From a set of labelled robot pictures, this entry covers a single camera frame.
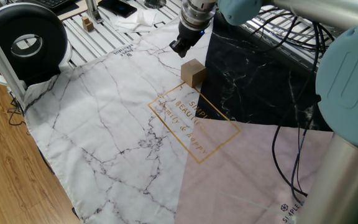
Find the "keyboard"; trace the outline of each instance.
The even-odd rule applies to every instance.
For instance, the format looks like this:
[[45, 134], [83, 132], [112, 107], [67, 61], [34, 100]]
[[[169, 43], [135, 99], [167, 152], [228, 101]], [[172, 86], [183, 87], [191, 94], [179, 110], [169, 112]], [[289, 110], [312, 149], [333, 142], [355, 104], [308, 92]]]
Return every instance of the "keyboard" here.
[[62, 6], [66, 5], [73, 0], [22, 0], [22, 2], [32, 2], [36, 4], [40, 4], [41, 6], [47, 7], [53, 12], [61, 9]]

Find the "smartphone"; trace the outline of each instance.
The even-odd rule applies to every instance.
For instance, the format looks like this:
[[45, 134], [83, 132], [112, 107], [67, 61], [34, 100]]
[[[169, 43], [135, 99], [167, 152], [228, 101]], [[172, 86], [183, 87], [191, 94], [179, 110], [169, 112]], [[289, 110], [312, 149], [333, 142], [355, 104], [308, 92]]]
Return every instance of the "smartphone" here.
[[126, 4], [120, 0], [102, 0], [99, 2], [98, 6], [101, 6], [124, 18], [129, 17], [137, 11], [137, 8]]

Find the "marble pattern cloth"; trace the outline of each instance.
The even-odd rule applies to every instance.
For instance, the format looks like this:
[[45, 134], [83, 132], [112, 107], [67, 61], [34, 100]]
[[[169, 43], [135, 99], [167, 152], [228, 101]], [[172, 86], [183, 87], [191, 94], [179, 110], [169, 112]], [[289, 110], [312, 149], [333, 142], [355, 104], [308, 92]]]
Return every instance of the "marble pattern cloth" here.
[[[243, 223], [245, 218], [249, 223], [283, 223], [283, 217], [219, 194], [275, 210], [283, 202], [293, 205], [290, 188], [269, 153], [276, 126], [238, 123], [240, 134], [198, 164], [148, 107], [182, 83], [183, 63], [206, 60], [212, 27], [184, 59], [168, 46], [178, 35], [177, 27], [178, 19], [103, 58], [31, 86], [25, 96], [31, 135], [83, 223]], [[193, 89], [178, 91], [169, 100], [198, 101]], [[212, 122], [215, 134], [227, 123]], [[289, 175], [297, 129], [283, 132], [278, 160]], [[306, 140], [314, 143], [305, 144], [306, 157], [301, 158], [306, 190], [330, 137], [312, 131]], [[187, 138], [182, 143], [191, 142]]]
[[[201, 92], [233, 121], [279, 125], [310, 71], [294, 72], [270, 54], [254, 52], [257, 46], [248, 42], [248, 37], [243, 28], [230, 26], [220, 14], [215, 16], [206, 57], [208, 76]], [[312, 79], [283, 126], [306, 127], [316, 100]], [[202, 98], [199, 105], [205, 105]], [[318, 107], [311, 128], [331, 130]]]
[[176, 19], [27, 91], [30, 133], [84, 223], [173, 223], [187, 153], [147, 104], [205, 62], [211, 32], [182, 59]]

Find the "white cloth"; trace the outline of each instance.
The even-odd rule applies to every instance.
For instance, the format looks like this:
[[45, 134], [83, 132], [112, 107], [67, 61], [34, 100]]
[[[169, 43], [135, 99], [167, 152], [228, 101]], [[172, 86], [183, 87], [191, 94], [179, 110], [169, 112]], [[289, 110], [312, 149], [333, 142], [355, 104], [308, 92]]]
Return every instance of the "white cloth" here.
[[157, 12], [152, 10], [138, 9], [128, 18], [118, 19], [114, 22], [114, 25], [120, 27], [119, 32], [150, 32], [154, 30], [153, 25], [156, 14]]

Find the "metal pole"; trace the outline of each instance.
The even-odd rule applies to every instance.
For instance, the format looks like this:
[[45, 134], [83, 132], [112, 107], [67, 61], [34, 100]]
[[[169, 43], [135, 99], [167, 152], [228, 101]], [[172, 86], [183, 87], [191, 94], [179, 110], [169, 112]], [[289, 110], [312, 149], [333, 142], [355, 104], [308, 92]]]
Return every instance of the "metal pole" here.
[[24, 108], [24, 93], [25, 90], [22, 86], [21, 81], [17, 78], [15, 71], [13, 70], [11, 64], [7, 60], [2, 48], [0, 47], [0, 72], [1, 75], [5, 78], [9, 87], [18, 102], [21, 104], [22, 108]]
[[342, 30], [358, 25], [358, 0], [269, 0], [267, 3]]
[[103, 22], [102, 17], [99, 14], [98, 5], [96, 4], [96, 0], [85, 0], [86, 7], [88, 10], [86, 11], [90, 18], [92, 18], [97, 23]]
[[358, 147], [334, 135], [296, 224], [358, 224]]

